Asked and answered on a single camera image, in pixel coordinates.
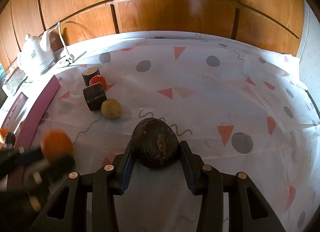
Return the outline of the orange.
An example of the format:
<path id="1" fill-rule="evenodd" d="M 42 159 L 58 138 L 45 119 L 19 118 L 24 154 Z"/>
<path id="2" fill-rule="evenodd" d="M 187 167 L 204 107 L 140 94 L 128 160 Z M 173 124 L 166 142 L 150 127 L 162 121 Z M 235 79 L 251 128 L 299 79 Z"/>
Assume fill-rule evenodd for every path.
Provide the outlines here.
<path id="1" fill-rule="evenodd" d="M 44 158 L 50 163 L 74 155 L 70 137 L 60 129 L 52 129 L 44 134 L 41 140 L 41 151 Z"/>
<path id="2" fill-rule="evenodd" d="M 3 127 L 0 129 L 0 137 L 1 140 L 4 140 L 6 134 L 9 132 L 9 130 L 6 127 Z"/>

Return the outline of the dark round avocado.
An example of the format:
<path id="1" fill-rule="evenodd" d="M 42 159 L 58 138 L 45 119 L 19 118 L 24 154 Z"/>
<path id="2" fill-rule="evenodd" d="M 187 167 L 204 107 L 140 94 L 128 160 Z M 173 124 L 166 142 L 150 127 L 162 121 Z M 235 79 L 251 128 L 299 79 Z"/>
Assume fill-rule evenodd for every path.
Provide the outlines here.
<path id="1" fill-rule="evenodd" d="M 130 147 L 136 160 L 149 169 L 163 169 L 178 160 L 178 138 L 164 121 L 141 120 L 135 127 Z"/>

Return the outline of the yellow-green round fruit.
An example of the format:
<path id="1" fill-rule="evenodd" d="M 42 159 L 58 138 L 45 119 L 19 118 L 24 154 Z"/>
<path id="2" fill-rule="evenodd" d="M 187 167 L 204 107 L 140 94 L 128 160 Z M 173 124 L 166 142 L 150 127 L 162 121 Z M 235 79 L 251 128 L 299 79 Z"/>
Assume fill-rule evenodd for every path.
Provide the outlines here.
<path id="1" fill-rule="evenodd" d="M 107 99 L 101 105 L 101 111 L 105 118 L 116 119 L 121 115 L 121 104 L 116 99 Z"/>

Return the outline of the dark log piece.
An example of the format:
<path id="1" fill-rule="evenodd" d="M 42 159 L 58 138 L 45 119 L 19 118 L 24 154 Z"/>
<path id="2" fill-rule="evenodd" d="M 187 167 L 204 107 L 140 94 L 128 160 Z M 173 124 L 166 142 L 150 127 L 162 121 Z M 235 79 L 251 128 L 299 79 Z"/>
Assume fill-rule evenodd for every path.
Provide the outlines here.
<path id="1" fill-rule="evenodd" d="M 91 112 L 101 109 L 101 105 L 107 100 L 103 85 L 98 82 L 83 89 L 85 102 Z"/>

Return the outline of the red tomato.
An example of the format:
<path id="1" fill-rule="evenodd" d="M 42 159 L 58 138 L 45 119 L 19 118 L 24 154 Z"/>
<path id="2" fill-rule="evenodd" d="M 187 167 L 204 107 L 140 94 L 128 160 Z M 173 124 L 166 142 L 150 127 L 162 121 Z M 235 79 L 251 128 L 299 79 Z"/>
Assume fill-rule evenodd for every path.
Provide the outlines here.
<path id="1" fill-rule="evenodd" d="M 107 90 L 107 81 L 103 76 L 95 75 L 89 81 L 89 85 L 90 86 L 93 85 L 93 84 L 96 84 L 96 83 L 100 83 L 103 86 L 104 91 Z"/>

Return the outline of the dark elongated avocado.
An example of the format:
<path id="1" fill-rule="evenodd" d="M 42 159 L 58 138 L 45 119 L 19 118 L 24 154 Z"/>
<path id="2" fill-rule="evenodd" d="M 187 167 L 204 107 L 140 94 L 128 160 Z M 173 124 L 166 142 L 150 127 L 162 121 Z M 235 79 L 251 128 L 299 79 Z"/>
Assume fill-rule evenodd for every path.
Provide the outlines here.
<path id="1" fill-rule="evenodd" d="M 12 132 L 8 132 L 4 137 L 4 147 L 6 149 L 12 149 L 15 145 L 16 137 Z"/>

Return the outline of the pink rimmed white tray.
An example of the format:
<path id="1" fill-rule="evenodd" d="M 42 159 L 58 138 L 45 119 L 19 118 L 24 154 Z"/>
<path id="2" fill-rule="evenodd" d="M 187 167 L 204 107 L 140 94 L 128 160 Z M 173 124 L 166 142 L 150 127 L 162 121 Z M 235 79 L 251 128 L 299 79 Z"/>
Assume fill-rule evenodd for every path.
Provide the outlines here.
<path id="1" fill-rule="evenodd" d="M 38 125 L 59 88 L 60 82 L 54 75 L 38 85 L 31 85 L 27 92 L 20 92 L 9 110 L 1 109 L 1 127 L 15 134 L 16 148 L 30 148 Z"/>

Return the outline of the glittery tissue box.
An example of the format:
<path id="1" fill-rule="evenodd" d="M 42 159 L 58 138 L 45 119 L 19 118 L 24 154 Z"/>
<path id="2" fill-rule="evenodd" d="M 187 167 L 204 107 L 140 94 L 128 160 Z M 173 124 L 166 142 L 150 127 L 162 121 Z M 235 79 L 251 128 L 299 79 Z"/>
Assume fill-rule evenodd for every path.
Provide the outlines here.
<path id="1" fill-rule="evenodd" d="M 2 89 L 7 96 L 14 96 L 26 79 L 27 76 L 25 72 L 19 67 L 16 67 L 5 77 Z"/>

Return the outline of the patterned white tablecloth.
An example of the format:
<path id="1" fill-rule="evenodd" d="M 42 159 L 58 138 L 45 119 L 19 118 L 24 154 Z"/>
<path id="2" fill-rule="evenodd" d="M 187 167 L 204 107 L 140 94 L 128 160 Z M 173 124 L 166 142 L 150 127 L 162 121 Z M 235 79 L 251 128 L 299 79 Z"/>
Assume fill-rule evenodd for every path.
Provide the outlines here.
<path id="1" fill-rule="evenodd" d="M 20 92 L 56 76 L 60 88 L 44 113 L 45 131 L 62 129 L 84 175 L 124 152 L 144 118 L 163 120 L 206 164 L 246 173 L 286 231 L 304 231 L 319 207 L 319 105 L 299 79 L 299 59 L 223 37 L 186 32 L 134 32 L 68 47 L 61 59 Z M 107 119 L 85 102 L 81 73 L 98 67 L 107 99 L 121 115 Z"/>

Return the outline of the white ceramic electric kettle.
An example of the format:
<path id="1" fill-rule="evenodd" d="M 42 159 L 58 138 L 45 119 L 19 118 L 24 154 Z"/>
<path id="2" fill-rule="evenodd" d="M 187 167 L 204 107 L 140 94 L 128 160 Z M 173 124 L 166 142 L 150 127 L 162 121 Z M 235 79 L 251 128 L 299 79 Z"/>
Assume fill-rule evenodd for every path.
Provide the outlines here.
<path id="1" fill-rule="evenodd" d="M 28 77 L 40 75 L 54 59 L 48 31 L 45 31 L 41 37 L 25 35 L 25 43 L 17 56 L 17 63 Z"/>

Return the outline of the upright wooden log piece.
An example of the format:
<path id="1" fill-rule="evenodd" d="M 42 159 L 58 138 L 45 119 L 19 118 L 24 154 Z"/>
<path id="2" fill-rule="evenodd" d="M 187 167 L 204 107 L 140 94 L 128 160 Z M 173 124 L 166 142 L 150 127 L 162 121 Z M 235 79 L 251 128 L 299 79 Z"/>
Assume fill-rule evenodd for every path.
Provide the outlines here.
<path id="1" fill-rule="evenodd" d="M 91 78 L 93 78 L 94 76 L 99 75 L 99 74 L 100 74 L 100 71 L 99 71 L 98 67 L 88 68 L 87 70 L 85 70 L 81 73 L 82 78 L 83 78 L 86 86 L 89 86 L 89 82 L 90 82 Z"/>

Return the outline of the wooden wall cabinet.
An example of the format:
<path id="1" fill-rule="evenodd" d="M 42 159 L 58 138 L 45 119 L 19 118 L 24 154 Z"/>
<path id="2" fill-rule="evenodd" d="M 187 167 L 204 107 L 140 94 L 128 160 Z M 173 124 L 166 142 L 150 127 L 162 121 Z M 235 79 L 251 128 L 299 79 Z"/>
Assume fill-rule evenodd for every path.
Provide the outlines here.
<path id="1" fill-rule="evenodd" d="M 296 55 L 304 0 L 1 0 L 1 65 L 8 70 L 26 34 L 61 25 L 53 50 L 96 37 L 133 31 L 187 31 L 217 35 Z"/>

